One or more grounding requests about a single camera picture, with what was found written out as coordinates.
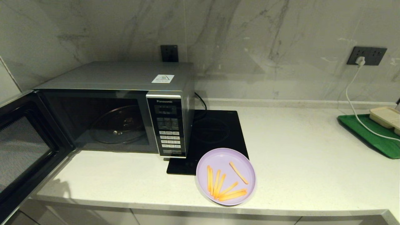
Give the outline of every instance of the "panasonic logo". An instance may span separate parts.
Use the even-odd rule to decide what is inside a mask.
[[[172,103],[172,101],[161,101],[161,100],[157,100],[157,102],[159,102],[159,103]]]

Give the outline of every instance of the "induction cooktop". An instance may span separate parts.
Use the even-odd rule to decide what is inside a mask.
[[[193,121],[186,159],[171,158],[168,174],[196,175],[200,158],[217,148],[234,149],[249,158],[240,126],[238,112],[226,110],[196,110],[200,118]]]

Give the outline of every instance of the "microwave door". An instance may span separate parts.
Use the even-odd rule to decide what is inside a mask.
[[[74,150],[34,92],[0,104],[0,224]]]

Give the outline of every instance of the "countertop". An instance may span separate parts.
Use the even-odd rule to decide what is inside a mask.
[[[368,148],[341,127],[336,118],[351,114],[348,109],[302,107],[309,106],[209,107],[239,114],[257,176],[254,195],[241,205],[213,203],[200,193],[195,176],[166,174],[168,162],[158,155],[104,151],[78,151],[33,198],[257,215],[382,214],[389,224],[398,224],[400,161]]]

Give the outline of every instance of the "purple plate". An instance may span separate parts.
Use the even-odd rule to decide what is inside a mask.
[[[245,184],[242,181],[242,179],[236,174],[236,172],[229,165],[229,162],[233,162],[235,164],[235,167],[240,172],[240,174],[248,181],[248,184]],[[238,185],[236,185],[229,192],[247,188],[247,194],[226,201],[219,201],[218,199],[214,199],[214,197],[211,196],[210,192],[207,190],[208,165],[212,168],[213,179],[214,179],[213,183],[215,183],[215,178],[218,170],[221,170],[220,180],[222,175],[224,173],[226,174],[224,184],[222,185],[220,192],[227,189],[229,186],[231,186],[233,183],[237,181],[239,182]],[[254,169],[250,161],[240,152],[235,151],[233,149],[226,149],[226,148],[213,149],[204,154],[197,164],[196,177],[202,192],[209,199],[221,205],[238,205],[243,203],[251,195],[256,186],[256,174],[254,173]]]

